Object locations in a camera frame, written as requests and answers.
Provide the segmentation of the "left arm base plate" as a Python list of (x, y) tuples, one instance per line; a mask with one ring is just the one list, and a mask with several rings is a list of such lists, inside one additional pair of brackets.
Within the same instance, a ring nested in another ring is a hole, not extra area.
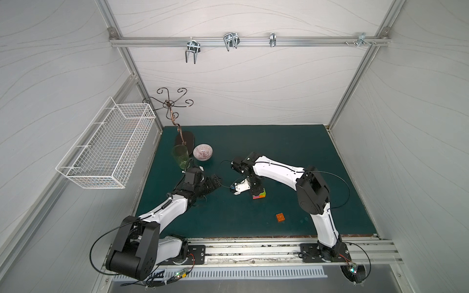
[(174, 257), (164, 260), (160, 263), (162, 266), (192, 266), (205, 263), (206, 246), (205, 245), (187, 245), (183, 246), (180, 253)]

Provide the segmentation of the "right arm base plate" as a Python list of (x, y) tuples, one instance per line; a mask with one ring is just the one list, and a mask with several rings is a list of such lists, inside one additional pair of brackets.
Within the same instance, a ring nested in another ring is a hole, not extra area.
[(330, 248), (320, 243), (300, 244), (299, 257), (304, 263), (351, 262), (352, 258), (345, 243)]

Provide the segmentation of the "dark orange brick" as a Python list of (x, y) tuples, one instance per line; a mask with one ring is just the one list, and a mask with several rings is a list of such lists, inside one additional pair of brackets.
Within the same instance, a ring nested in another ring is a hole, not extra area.
[(276, 219), (277, 219), (277, 222), (284, 222), (285, 221), (285, 217), (282, 213), (277, 214)]

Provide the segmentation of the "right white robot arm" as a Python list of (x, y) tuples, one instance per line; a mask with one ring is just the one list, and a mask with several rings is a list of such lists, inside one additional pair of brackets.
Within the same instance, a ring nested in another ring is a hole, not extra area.
[(282, 164), (254, 152), (245, 159), (235, 158), (231, 167), (244, 178), (230, 187), (234, 195), (248, 191), (253, 199), (264, 198), (266, 191), (262, 178), (292, 188), (297, 194), (299, 206), (311, 216), (316, 228), (318, 255), (324, 262), (332, 262), (339, 257), (341, 236), (331, 214), (330, 188), (320, 171), (313, 166), (301, 168)]

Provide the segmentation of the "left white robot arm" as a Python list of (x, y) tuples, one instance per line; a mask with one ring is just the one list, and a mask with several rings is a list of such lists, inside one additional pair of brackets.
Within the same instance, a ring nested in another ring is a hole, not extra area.
[(167, 198), (139, 217), (123, 219), (106, 257), (105, 268), (139, 281), (146, 279), (156, 264), (187, 257), (183, 238), (161, 232), (194, 203), (222, 185), (217, 175), (207, 176), (202, 167), (190, 167)]

